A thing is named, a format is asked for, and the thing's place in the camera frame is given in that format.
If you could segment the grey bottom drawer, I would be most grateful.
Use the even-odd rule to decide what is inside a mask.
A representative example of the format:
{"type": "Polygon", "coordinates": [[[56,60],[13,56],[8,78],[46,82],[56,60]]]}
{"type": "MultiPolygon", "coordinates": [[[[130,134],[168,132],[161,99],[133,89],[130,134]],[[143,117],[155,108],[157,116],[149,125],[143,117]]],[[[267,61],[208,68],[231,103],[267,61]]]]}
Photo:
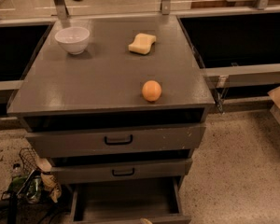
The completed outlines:
{"type": "Polygon", "coordinates": [[[77,185],[72,224],[190,224],[182,212],[173,177],[77,185]]]}

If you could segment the grey drawer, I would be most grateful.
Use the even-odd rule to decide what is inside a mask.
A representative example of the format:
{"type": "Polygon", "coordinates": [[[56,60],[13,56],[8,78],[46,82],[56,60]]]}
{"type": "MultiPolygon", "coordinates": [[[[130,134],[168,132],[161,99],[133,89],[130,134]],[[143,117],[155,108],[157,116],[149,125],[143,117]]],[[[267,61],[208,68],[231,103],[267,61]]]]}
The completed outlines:
{"type": "Polygon", "coordinates": [[[77,185],[72,224],[190,224],[182,212],[173,177],[77,185]]]}
{"type": "Polygon", "coordinates": [[[81,157],[196,148],[206,127],[202,124],[156,129],[83,130],[28,133],[26,139],[42,158],[81,157]]]}
{"type": "Polygon", "coordinates": [[[115,162],[54,167],[52,173],[61,184],[81,184],[130,179],[187,175],[192,159],[115,162]]]}

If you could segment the grey middle drawer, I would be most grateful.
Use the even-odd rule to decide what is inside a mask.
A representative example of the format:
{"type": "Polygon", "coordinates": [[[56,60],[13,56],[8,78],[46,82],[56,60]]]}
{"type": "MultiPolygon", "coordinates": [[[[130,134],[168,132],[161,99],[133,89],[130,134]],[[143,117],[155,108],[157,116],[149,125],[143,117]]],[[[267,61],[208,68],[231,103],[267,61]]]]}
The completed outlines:
{"type": "Polygon", "coordinates": [[[115,162],[54,167],[52,173],[61,184],[81,184],[130,179],[187,175],[192,159],[115,162]]]}

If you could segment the grey top drawer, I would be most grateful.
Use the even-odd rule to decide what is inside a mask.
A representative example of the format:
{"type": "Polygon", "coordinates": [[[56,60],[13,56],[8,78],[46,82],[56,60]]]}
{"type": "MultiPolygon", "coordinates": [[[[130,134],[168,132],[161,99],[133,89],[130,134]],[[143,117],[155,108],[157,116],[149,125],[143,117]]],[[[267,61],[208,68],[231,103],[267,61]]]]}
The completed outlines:
{"type": "Polygon", "coordinates": [[[206,127],[202,124],[156,129],[83,130],[28,133],[26,139],[42,158],[81,157],[196,148],[206,127]]]}

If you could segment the grey drawer cabinet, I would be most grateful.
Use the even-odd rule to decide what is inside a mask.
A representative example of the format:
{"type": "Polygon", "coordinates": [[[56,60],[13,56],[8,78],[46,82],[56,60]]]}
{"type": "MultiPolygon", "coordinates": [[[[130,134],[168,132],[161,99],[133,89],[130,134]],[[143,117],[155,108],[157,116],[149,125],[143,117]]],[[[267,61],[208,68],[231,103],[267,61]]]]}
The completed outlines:
{"type": "MultiPolygon", "coordinates": [[[[202,124],[214,101],[173,16],[84,21],[87,49],[67,54],[48,37],[7,112],[28,133],[161,128],[202,124]],[[128,50],[138,34],[156,36],[147,55],[128,50]],[[143,85],[161,97],[149,102],[143,85]]],[[[190,159],[194,148],[47,158],[54,167],[190,159]]]]}

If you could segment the tan chip bag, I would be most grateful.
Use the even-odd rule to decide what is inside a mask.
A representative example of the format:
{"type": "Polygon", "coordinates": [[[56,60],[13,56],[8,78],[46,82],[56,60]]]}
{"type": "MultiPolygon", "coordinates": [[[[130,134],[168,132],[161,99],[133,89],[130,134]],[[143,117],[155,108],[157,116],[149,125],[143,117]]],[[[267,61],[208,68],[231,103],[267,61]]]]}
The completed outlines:
{"type": "Polygon", "coordinates": [[[51,173],[51,165],[45,158],[35,158],[36,166],[40,169],[40,176],[44,184],[44,189],[49,193],[50,198],[57,203],[62,195],[61,185],[56,177],[51,173]]]}

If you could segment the orange fruit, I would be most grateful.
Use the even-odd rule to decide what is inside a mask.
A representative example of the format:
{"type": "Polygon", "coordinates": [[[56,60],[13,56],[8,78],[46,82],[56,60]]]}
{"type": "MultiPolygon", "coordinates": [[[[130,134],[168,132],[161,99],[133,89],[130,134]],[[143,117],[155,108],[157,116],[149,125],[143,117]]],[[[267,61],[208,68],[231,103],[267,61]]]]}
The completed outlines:
{"type": "Polygon", "coordinates": [[[161,97],[161,85],[155,80],[147,81],[142,88],[142,95],[149,102],[156,102],[161,97]]]}

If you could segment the green snack bag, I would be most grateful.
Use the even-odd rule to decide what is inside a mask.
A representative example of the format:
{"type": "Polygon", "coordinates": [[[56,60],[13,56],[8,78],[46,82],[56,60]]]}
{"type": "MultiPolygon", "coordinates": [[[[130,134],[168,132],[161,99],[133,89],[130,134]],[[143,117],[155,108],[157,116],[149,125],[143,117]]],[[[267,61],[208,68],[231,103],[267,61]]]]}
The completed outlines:
{"type": "Polygon", "coordinates": [[[28,203],[39,203],[42,192],[42,181],[39,175],[20,175],[12,178],[8,186],[9,193],[16,193],[18,198],[28,203]]]}

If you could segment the plastic water bottle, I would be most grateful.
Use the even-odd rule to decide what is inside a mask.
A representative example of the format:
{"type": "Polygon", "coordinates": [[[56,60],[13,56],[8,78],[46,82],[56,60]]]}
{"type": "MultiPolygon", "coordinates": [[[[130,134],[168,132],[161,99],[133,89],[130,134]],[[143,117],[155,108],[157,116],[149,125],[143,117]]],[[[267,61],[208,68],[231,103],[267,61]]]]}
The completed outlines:
{"type": "Polygon", "coordinates": [[[12,168],[12,173],[11,173],[11,178],[19,178],[22,176],[22,168],[19,163],[14,163],[13,168],[12,168]]]}

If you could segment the yellow sponge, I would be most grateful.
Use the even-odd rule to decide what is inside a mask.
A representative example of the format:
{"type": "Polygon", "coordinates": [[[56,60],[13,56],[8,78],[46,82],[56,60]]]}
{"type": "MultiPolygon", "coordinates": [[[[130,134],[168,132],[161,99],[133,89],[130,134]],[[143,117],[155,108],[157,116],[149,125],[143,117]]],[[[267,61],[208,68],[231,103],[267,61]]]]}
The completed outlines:
{"type": "Polygon", "coordinates": [[[156,42],[156,36],[148,34],[138,34],[133,42],[128,45],[130,52],[147,55],[151,51],[152,45],[156,42]]]}

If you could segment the white bowl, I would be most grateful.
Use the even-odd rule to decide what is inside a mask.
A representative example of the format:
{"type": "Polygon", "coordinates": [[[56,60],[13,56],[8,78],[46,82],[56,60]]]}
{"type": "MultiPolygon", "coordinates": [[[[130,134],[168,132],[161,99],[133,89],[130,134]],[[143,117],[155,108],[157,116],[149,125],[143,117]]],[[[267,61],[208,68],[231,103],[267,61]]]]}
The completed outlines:
{"type": "Polygon", "coordinates": [[[84,27],[68,27],[58,31],[54,38],[66,52],[77,55],[88,46],[90,31],[84,27]]]}

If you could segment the metal bracket left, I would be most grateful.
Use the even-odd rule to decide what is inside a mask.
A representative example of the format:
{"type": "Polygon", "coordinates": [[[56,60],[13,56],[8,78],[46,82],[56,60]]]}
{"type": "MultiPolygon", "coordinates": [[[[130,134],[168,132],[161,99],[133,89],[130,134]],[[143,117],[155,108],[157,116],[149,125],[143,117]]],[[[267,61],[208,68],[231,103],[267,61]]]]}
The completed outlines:
{"type": "Polygon", "coordinates": [[[68,18],[68,11],[64,0],[53,0],[53,2],[56,7],[57,17],[60,20],[66,20],[68,18]]]}

